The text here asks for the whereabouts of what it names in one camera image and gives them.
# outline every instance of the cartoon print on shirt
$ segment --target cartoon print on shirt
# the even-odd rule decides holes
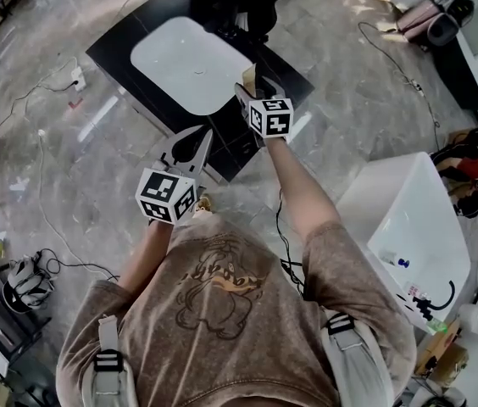
[[[220,339],[241,335],[253,302],[262,297],[267,276],[255,274],[242,264],[241,248],[233,234],[207,241],[199,263],[179,282],[183,286],[176,297],[182,306],[175,316],[179,327],[195,330],[204,323]]]

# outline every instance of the white box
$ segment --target white box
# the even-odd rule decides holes
[[[136,201],[146,217],[176,225],[197,201],[196,180],[145,169],[137,186]]]
[[[287,136],[293,126],[292,101],[288,98],[250,101],[248,124],[264,139]]]

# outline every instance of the shoe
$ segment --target shoe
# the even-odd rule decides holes
[[[201,210],[211,212],[211,200],[205,195],[196,202],[196,212]]]

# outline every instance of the green object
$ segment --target green object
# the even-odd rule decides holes
[[[427,326],[435,332],[446,333],[448,331],[448,326],[444,322],[439,321],[437,318],[433,318],[431,321],[429,321]]]

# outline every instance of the person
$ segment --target person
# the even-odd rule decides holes
[[[86,295],[58,360],[63,407],[83,405],[98,320],[110,315],[140,406],[338,406],[322,306],[371,328],[395,396],[403,391],[415,362],[412,326],[284,139],[265,143],[304,246],[303,297],[279,258],[207,199],[188,225],[154,221],[118,284],[98,281]]]

